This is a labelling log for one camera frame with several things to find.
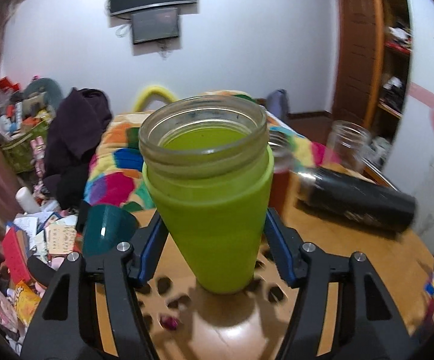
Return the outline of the green sleeved glass cup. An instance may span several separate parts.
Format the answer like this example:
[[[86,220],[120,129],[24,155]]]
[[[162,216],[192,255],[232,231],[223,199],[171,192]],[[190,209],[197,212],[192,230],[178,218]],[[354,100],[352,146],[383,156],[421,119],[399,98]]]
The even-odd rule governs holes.
[[[212,293],[237,293],[253,277],[273,177],[268,140],[264,108],[232,96],[179,100],[140,126],[145,186]]]

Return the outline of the dark teal plastic cup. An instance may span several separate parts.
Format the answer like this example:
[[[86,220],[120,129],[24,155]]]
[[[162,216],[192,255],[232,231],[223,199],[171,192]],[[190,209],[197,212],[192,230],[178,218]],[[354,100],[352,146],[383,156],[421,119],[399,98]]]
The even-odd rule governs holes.
[[[114,205],[90,208],[83,230],[83,256],[105,254],[120,242],[129,242],[139,228],[137,218]]]

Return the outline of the yellow snack packet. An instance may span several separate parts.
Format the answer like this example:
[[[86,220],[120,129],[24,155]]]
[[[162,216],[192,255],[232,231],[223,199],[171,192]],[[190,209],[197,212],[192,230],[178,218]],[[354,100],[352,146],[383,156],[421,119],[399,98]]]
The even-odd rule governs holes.
[[[41,298],[25,282],[20,281],[14,289],[14,308],[18,319],[29,327]]]

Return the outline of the red book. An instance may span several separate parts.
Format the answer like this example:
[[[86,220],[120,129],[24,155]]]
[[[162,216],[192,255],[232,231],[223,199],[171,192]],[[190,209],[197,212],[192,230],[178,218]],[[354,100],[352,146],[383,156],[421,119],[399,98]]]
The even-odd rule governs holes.
[[[23,249],[23,238],[18,235],[15,227],[10,227],[1,242],[5,264],[8,267],[10,279],[14,284],[28,283],[32,277],[26,265],[26,253]]]

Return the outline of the black cylindrical thermos bottle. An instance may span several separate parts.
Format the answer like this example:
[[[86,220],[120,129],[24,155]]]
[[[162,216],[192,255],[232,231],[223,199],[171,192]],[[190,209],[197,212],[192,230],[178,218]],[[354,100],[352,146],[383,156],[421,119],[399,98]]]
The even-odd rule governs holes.
[[[303,168],[297,179],[297,198],[312,209],[392,233],[414,220],[416,199],[397,190],[322,167]]]

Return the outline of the white plastic bottle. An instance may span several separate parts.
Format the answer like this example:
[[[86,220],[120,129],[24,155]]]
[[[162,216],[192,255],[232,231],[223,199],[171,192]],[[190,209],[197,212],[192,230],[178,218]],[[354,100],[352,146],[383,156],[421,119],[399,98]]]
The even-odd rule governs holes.
[[[32,192],[27,187],[21,187],[16,192],[15,199],[24,212],[28,214],[41,212],[41,206],[37,203]]]

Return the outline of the colourful patchwork blanket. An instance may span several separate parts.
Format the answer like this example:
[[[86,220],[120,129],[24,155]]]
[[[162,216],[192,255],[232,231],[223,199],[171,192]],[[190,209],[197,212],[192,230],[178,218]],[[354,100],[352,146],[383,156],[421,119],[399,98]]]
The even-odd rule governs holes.
[[[277,118],[287,101],[287,92],[283,89],[272,92],[264,100],[268,127],[287,135],[298,167],[320,166],[325,146],[296,133]],[[86,203],[112,205],[130,213],[154,208],[142,179],[144,159],[139,152],[138,139],[140,126],[152,113],[139,109],[111,120],[89,165],[89,178],[83,193]]]

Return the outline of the white refrigerator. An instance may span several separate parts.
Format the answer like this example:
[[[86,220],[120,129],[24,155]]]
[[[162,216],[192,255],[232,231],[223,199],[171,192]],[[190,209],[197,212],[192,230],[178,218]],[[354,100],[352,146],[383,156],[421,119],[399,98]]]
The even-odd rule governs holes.
[[[402,119],[385,176],[417,200],[413,231],[434,254],[434,0],[408,0],[412,54]]]

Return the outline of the green patterned bag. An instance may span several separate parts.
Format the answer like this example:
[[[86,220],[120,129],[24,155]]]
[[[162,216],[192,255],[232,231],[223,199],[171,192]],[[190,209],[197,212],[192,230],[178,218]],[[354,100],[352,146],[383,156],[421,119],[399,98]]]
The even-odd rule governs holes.
[[[48,129],[49,124],[41,121],[35,127],[27,129],[15,139],[1,146],[5,160],[16,174],[30,172],[34,168],[32,164],[33,151],[31,140],[42,137],[44,142],[46,142]]]

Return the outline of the clear glass jar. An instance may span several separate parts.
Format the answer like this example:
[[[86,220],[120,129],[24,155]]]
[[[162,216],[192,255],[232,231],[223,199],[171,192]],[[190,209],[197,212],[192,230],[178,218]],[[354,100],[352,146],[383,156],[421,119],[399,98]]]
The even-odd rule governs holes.
[[[358,124],[337,120],[332,124],[325,147],[323,165],[339,164],[361,173],[371,141],[368,130]]]

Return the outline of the red lidded glass jar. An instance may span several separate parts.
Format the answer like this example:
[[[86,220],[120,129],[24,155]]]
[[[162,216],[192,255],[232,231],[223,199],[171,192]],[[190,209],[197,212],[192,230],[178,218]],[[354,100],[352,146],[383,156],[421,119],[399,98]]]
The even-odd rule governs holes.
[[[282,216],[290,173],[294,169],[295,159],[289,138],[284,133],[271,130],[268,143],[274,158],[272,187],[268,206],[275,209],[279,216]]]

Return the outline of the dark purple clothing pile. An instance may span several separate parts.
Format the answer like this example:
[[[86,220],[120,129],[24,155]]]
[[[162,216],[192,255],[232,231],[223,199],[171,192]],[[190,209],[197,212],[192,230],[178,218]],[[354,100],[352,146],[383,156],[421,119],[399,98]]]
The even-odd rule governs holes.
[[[63,210],[77,209],[101,137],[113,119],[104,92],[73,88],[49,125],[44,152],[46,189]]]

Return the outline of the wooden shelf unit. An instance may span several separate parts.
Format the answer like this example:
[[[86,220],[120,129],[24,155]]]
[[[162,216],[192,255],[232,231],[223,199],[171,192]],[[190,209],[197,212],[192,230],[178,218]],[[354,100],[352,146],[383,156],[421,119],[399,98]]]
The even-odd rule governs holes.
[[[393,140],[411,62],[408,0],[338,0],[340,50],[332,114]]]

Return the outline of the small wall monitor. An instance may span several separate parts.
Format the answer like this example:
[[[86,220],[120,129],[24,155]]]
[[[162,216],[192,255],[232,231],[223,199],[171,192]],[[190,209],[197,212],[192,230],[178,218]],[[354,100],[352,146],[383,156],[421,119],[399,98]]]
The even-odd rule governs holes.
[[[179,8],[161,7],[139,10],[131,15],[134,45],[179,37]]]

